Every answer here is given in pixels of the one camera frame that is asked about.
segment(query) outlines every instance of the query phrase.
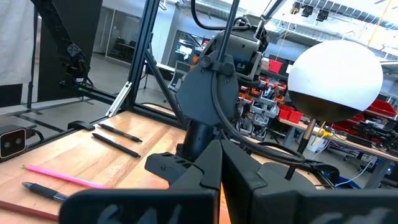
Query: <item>white ball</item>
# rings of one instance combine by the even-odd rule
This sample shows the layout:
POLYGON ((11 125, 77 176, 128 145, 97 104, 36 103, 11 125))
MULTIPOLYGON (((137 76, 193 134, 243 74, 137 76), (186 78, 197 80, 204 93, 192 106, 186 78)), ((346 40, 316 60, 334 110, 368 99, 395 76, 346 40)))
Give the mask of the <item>white ball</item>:
POLYGON ((331 118, 333 114, 325 118, 321 113, 327 111, 311 104, 323 100, 325 106, 331 103, 364 111, 378 96, 382 82, 381 64, 369 49, 347 40, 331 40, 311 47, 296 60, 289 73, 288 89, 290 95, 294 95, 292 101, 297 109, 308 116, 332 121, 348 119, 355 114, 339 109, 334 110, 338 113, 336 119, 331 118), (316 99, 305 100, 303 96, 316 99))

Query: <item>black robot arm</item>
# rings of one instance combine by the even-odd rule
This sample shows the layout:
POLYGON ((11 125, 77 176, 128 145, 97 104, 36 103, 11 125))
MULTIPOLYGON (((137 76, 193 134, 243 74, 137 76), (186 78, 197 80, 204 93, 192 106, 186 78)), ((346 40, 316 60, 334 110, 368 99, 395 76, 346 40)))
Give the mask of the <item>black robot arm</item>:
POLYGON ((88 72, 90 66, 81 49, 73 43, 69 32, 63 25, 60 14, 52 0, 31 0, 42 17, 43 23, 50 31, 51 36, 57 44, 57 52, 62 64, 67 68, 67 75, 75 83, 86 83, 89 81, 88 72))

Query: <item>pink pencil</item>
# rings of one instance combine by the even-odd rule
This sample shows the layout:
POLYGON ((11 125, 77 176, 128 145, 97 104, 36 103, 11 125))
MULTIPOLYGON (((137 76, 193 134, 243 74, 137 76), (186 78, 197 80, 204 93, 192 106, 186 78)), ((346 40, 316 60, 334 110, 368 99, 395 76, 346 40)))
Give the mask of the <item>pink pencil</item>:
POLYGON ((23 165, 23 167, 25 169, 33 171, 33 172, 38 172, 40 174, 44 174, 44 175, 47 175, 50 177, 55 177, 55 178, 58 178, 61 180, 66 180, 66 181, 72 182, 74 184, 82 185, 85 187, 91 187, 91 188, 95 188, 95 189, 108 189, 109 188, 109 187, 105 187, 101 184, 95 184, 95 183, 89 182, 87 180, 82 180, 82 179, 79 179, 76 177, 71 177, 71 176, 68 176, 65 174, 60 174, 55 171, 44 169, 44 168, 33 166, 33 165, 28 165, 28 166, 23 165))

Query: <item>floor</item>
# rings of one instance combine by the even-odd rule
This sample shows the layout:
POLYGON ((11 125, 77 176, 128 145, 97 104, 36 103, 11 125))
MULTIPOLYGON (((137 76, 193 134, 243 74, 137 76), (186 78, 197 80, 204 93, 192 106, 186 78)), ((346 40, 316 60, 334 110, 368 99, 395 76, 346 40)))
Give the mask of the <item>floor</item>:
MULTIPOLYGON (((125 84, 129 74, 129 68, 122 65, 116 65, 104 59, 102 55, 93 54, 91 59, 90 78, 95 87, 108 93, 118 93, 125 84)), ((155 103, 161 106, 170 107, 165 101, 164 94, 161 92, 155 78, 148 76, 147 86, 144 88, 146 78, 143 78, 139 85, 137 94, 138 103, 155 103)), ((63 103, 63 106, 48 108, 46 103, 36 103, 33 105, 38 113, 30 112, 19 116, 7 116, 9 108, 0 108, 0 123, 17 124, 20 126, 37 125, 37 129, 47 138, 57 134, 61 130, 66 130, 67 124, 72 121, 94 121, 105 115, 110 105, 106 105, 91 99, 70 99, 55 103, 63 103)), ((17 106, 20 110, 26 110, 23 106, 17 106)), ((28 144, 38 141, 38 137, 32 137, 28 140, 28 144)), ((294 143, 291 148, 297 148, 298 144, 294 143)), ((304 152, 306 158, 311 159, 314 153, 306 150, 304 152)), ((343 161, 344 155, 334 152, 325 151, 319 154, 316 160, 329 163, 339 168, 341 175, 346 178, 353 178, 358 175, 356 167, 348 162, 343 161)), ((370 174, 365 172, 360 178, 356 179, 356 183, 363 187, 369 179, 370 174)))

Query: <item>workshop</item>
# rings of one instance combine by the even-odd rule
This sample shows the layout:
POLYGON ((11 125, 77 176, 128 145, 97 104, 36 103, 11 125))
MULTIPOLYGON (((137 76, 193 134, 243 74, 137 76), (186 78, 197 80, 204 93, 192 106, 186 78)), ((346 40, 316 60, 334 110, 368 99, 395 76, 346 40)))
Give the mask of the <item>workshop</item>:
POLYGON ((0 21, 0 223, 397 223, 398 0, 0 21))

